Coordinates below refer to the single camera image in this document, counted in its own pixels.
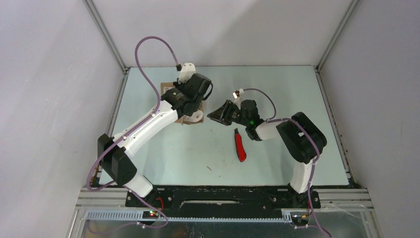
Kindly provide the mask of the brown cardboard express box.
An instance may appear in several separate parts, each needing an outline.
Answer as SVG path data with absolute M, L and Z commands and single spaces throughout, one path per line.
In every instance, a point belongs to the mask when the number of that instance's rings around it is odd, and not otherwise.
M 175 88 L 172 82 L 163 82 L 160 84 L 160 92 L 163 96 L 167 91 Z M 181 106 L 177 108 L 177 112 L 183 113 L 183 116 L 180 117 L 176 123 L 182 125 L 194 125 L 194 124 L 201 124 L 204 123 L 204 101 L 201 101 L 200 106 L 197 108 L 196 111 L 192 111 L 192 103 L 185 102 Z

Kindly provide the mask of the red black utility knife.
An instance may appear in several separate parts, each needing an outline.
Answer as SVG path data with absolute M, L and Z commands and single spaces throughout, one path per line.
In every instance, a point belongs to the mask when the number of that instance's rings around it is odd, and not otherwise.
M 247 154 L 243 146 L 242 136 L 240 135 L 237 128 L 234 129 L 234 140 L 238 160 L 242 163 L 246 160 Z

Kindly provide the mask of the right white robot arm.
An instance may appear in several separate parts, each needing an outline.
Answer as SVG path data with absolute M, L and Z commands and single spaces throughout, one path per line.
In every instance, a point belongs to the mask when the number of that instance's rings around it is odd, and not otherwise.
M 306 192 L 312 186 L 315 164 L 327 139 L 303 112 L 297 112 L 291 118 L 263 120 L 254 100 L 243 100 L 239 104 L 226 100 L 207 117 L 225 126 L 233 123 L 244 126 L 253 141 L 281 138 L 295 160 L 290 181 L 293 190 L 288 193 L 288 201 L 294 207 L 307 202 Z

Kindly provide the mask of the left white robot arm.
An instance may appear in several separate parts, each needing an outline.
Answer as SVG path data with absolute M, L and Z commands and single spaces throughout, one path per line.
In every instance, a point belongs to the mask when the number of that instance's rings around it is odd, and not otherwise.
M 112 137 L 98 138 L 99 165 L 112 181 L 133 193 L 144 206 L 152 206 L 157 199 L 152 183 L 133 164 L 138 150 L 159 131 L 183 116 L 192 116 L 212 93 L 213 83 L 194 73 L 186 82 L 174 82 L 159 102 L 142 118 Z

